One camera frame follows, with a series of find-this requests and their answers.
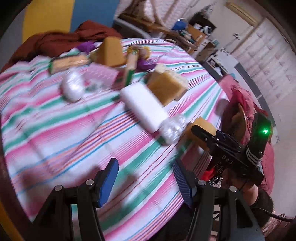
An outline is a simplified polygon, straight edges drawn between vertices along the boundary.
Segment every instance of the air conditioner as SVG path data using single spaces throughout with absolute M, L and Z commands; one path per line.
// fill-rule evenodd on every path
M 257 25 L 257 20 L 254 19 L 250 14 L 248 14 L 245 10 L 243 10 L 240 6 L 227 2 L 225 6 L 236 13 L 238 16 L 240 16 L 243 20 L 245 20 L 249 25 L 251 26 L 256 26 Z

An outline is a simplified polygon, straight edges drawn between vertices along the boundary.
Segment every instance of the red blanket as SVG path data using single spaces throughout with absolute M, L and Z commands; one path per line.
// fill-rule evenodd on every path
M 89 40 L 101 41 L 108 36 L 122 38 L 116 30 L 90 20 L 80 24 L 74 33 L 51 31 L 35 34 L 29 37 L 14 52 L 0 73 L 18 61 L 31 61 L 38 55 L 49 56 L 51 58 L 57 57 L 80 45 L 82 42 Z

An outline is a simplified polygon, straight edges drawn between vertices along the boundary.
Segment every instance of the screw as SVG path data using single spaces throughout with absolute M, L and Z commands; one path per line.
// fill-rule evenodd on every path
M 88 180 L 85 182 L 85 184 L 88 185 L 88 186 L 93 185 L 93 183 L 94 183 L 94 180 L 92 180 L 92 179 L 88 179 Z
M 206 181 L 204 181 L 204 180 L 198 180 L 197 183 L 201 186 L 205 186 L 207 184 Z
M 229 190 L 232 191 L 232 192 L 236 192 L 237 191 L 237 188 L 235 186 L 230 186 L 229 187 Z
M 58 191 L 61 191 L 62 190 L 62 186 L 61 185 L 57 185 L 54 187 L 54 189 L 58 192 Z

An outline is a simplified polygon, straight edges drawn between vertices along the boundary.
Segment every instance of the blue object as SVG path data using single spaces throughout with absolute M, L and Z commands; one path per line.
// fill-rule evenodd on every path
M 214 46 L 217 47 L 217 46 L 219 45 L 219 41 L 215 39 L 215 40 L 212 42 L 212 44 L 214 44 Z
M 185 20 L 179 19 L 179 20 L 177 20 L 177 22 L 173 26 L 172 30 L 176 30 L 176 31 L 183 30 L 187 27 L 187 24 L 188 23 L 186 23 Z
M 86 20 L 111 27 L 118 4 L 119 0 L 75 0 L 70 31 L 75 31 Z
M 187 183 L 186 178 L 183 175 L 181 168 L 176 161 L 173 163 L 173 172 L 184 202 L 189 207 L 192 207 L 192 204 L 193 204 L 192 189 Z
M 235 74 L 234 73 L 231 73 L 230 75 L 235 79 Z
M 112 158 L 109 164 L 107 165 L 106 169 L 104 170 L 104 172 L 107 171 L 107 173 L 106 173 L 106 176 L 104 175 L 103 184 L 100 187 L 99 198 L 97 201 L 98 206 L 100 208 L 108 201 L 115 179 L 118 174 L 118 170 L 119 170 L 118 160 L 115 158 Z

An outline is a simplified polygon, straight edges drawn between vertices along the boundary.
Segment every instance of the yellow sponge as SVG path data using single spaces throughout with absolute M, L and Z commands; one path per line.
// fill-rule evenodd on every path
M 117 67 L 126 63 L 120 39 L 117 37 L 105 38 L 99 49 L 91 54 L 91 59 L 98 64 L 109 67 Z
M 165 71 L 168 71 L 171 77 L 173 77 L 177 82 L 179 82 L 183 88 L 180 89 L 179 93 L 176 95 L 175 100 L 180 100 L 181 97 L 186 93 L 188 89 L 188 80 L 184 78 L 182 75 L 176 73 L 175 71 L 170 70 L 168 67 L 166 67 L 162 63 L 158 63 L 154 69 L 154 72 L 152 73 L 150 79 L 148 80 L 148 85 L 153 82 L 156 78 L 159 77 L 162 73 Z
M 170 75 L 169 71 L 165 71 L 150 81 L 148 88 L 163 106 L 168 105 L 180 92 L 185 91 L 185 88 Z
M 207 132 L 211 133 L 213 136 L 216 135 L 216 131 L 217 129 L 213 126 L 212 123 L 206 121 L 204 118 L 202 117 L 198 117 L 197 119 L 195 119 L 195 121 L 193 123 L 189 123 L 187 128 L 186 128 L 186 135 L 189 139 L 193 140 L 194 142 L 196 142 L 203 150 L 207 150 L 207 144 L 199 139 L 198 137 L 196 137 L 194 134 L 192 134 L 191 132 L 191 128 L 194 125 L 198 125 L 201 128 L 203 128 L 204 130 L 206 130 Z

